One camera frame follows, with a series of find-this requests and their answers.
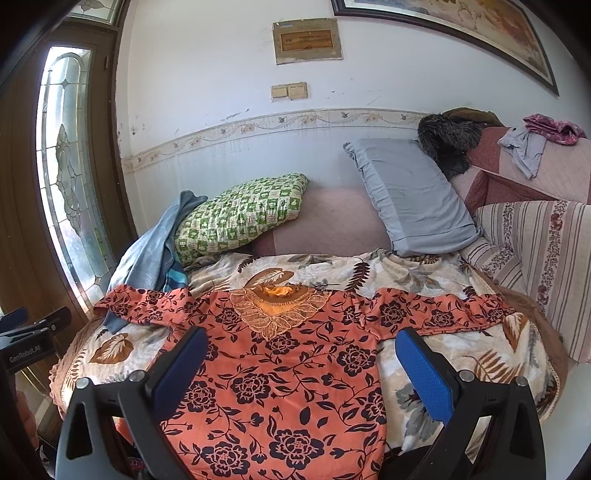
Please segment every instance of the picture frame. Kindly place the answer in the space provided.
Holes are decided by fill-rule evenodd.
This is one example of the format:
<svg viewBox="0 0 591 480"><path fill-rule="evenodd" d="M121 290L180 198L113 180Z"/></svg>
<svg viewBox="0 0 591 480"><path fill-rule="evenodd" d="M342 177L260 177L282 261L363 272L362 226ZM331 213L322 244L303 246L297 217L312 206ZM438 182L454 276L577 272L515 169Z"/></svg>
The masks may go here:
<svg viewBox="0 0 591 480"><path fill-rule="evenodd" d="M525 11L511 0L332 0L332 4L337 16L394 20L467 41L559 95L538 34Z"/></svg>
<svg viewBox="0 0 591 480"><path fill-rule="evenodd" d="M309 18L273 23L278 65L311 60L342 60L339 24L335 18Z"/></svg>

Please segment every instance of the black fur coat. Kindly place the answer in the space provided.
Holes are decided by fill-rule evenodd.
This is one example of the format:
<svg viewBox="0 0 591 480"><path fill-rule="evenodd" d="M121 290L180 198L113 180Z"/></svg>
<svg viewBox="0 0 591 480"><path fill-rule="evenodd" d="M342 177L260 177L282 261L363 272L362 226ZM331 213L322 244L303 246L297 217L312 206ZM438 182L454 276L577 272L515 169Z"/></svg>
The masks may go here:
<svg viewBox="0 0 591 480"><path fill-rule="evenodd" d="M478 146L481 136L480 125L437 113L425 116L418 125L421 148L448 180L470 168L466 152Z"/></svg>

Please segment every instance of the pillowcase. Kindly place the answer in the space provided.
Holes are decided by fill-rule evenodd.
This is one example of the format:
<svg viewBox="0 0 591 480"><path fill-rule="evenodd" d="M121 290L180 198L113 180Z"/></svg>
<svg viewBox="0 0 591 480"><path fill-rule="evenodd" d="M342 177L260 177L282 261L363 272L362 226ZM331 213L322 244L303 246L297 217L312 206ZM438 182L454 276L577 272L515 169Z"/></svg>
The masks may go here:
<svg viewBox="0 0 591 480"><path fill-rule="evenodd" d="M416 141L368 138L344 148L397 255L455 252L480 237L452 185Z"/></svg>
<svg viewBox="0 0 591 480"><path fill-rule="evenodd" d="M174 238L180 261L189 265L202 255L241 247L297 218L307 185L301 173L251 180L195 208Z"/></svg>

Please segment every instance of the door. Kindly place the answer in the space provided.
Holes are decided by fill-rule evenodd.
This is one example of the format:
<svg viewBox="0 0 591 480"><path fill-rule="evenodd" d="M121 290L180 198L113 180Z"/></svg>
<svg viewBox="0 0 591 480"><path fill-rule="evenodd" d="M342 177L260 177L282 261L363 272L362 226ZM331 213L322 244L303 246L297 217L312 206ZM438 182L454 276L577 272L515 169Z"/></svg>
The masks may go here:
<svg viewBox="0 0 591 480"><path fill-rule="evenodd" d="M0 98L0 304L32 319L69 307L62 351L136 238L113 128L117 38L64 22ZM39 366L40 384L54 363Z"/></svg>

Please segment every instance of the shirt sleeve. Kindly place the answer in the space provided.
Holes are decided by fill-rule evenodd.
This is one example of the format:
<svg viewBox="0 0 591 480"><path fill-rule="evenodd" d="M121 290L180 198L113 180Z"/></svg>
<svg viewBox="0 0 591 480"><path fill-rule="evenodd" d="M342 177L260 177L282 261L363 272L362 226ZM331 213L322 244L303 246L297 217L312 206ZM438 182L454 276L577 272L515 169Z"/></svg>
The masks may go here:
<svg viewBox="0 0 591 480"><path fill-rule="evenodd" d="M209 305L207 294L194 299L187 288L170 292L119 285L95 305L96 314L113 312L127 322L139 325L178 327L201 315L201 306Z"/></svg>
<svg viewBox="0 0 591 480"><path fill-rule="evenodd" d="M394 338L406 327L419 335L484 330L515 313L499 295L467 292L462 300L451 294L423 297L396 288L380 288L363 310L362 326L380 340Z"/></svg>

